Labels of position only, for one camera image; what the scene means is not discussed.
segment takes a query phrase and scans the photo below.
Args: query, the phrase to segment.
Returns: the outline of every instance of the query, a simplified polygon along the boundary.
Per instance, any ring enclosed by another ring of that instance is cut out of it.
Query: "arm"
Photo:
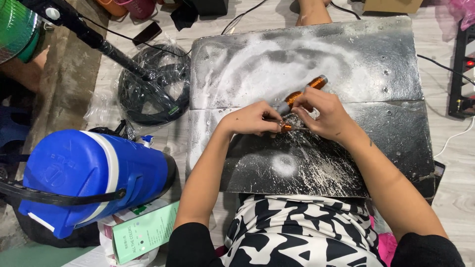
[[[209,226],[231,137],[238,133],[280,132],[277,123],[263,121],[263,117],[282,120],[267,102],[261,101],[229,113],[219,122],[185,183],[174,229],[189,222]]]
[[[315,107],[320,115],[313,119],[299,107],[307,110]],[[350,118],[336,95],[308,87],[295,100],[292,112],[313,133],[339,142],[350,152],[376,208],[398,242],[410,232],[447,238],[427,201]]]

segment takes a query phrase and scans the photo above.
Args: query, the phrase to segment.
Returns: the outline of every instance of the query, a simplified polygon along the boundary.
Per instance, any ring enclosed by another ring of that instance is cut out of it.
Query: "blue water cooler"
[[[173,158],[143,144],[63,130],[38,143],[26,164],[25,188],[15,190],[22,194],[22,214],[65,238],[73,229],[160,197],[176,175]]]

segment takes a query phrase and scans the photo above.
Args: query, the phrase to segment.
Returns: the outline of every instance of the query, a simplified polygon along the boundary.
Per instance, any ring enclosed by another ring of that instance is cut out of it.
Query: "floor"
[[[170,18],[168,10],[158,10],[152,18],[159,22],[163,29],[157,39],[175,39],[184,50],[188,51],[192,42],[203,36],[218,35],[236,15],[245,12],[258,4],[261,0],[230,0],[228,15],[212,20],[198,19],[190,29],[178,32]],[[335,4],[354,10],[362,14],[362,3],[353,3],[350,0],[335,0]],[[413,29],[417,53],[437,60],[446,66],[452,65],[454,54],[454,38],[458,17],[447,7],[448,0],[424,1],[416,14],[409,16],[413,20]],[[245,15],[235,26],[235,33],[291,27],[295,25],[297,14],[289,8],[291,0],[268,0],[261,7]],[[348,21],[355,17],[349,13],[329,7],[328,11],[333,21]],[[133,22],[129,17],[118,21],[111,21],[109,29],[133,37],[149,25],[149,22]],[[131,41],[116,35],[107,34],[107,39],[122,51],[133,52]],[[419,59],[419,71],[427,104],[429,126],[434,154],[443,147],[446,139],[464,131],[470,120],[456,120],[447,115],[448,91],[451,74],[423,59]],[[117,71],[111,60],[103,57],[96,83],[96,96],[108,96],[117,78]],[[112,110],[105,118],[111,127],[118,125],[118,111],[114,103],[106,101]],[[91,116],[88,128],[99,122],[98,116]],[[185,158],[187,147],[188,116],[159,129],[155,136],[154,148],[171,154],[180,170],[181,187],[174,186],[165,196],[168,199],[177,199],[184,184]],[[475,130],[451,140],[445,152],[436,160],[446,165],[446,173],[442,179],[433,202],[433,208],[440,217],[450,239],[460,251],[466,266],[475,263]],[[211,238],[216,246],[223,243],[223,233],[226,231],[229,220],[234,215],[236,196],[233,194],[219,194],[218,202],[213,210],[211,220]]]

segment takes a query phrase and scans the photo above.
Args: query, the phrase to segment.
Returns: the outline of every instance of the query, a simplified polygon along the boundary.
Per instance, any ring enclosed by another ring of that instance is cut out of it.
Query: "black sleeve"
[[[171,234],[166,267],[209,267],[219,263],[209,230],[203,224],[189,222]]]
[[[407,233],[399,242],[391,267],[464,267],[455,245],[447,238]]]

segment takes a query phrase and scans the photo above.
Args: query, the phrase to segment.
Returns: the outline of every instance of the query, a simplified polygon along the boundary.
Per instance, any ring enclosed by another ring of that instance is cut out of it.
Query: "pink bag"
[[[153,0],[114,0],[118,5],[129,10],[130,14],[138,19],[146,19],[153,14],[155,2]]]
[[[466,30],[475,23],[475,0],[450,0],[455,8],[465,12],[460,28]]]

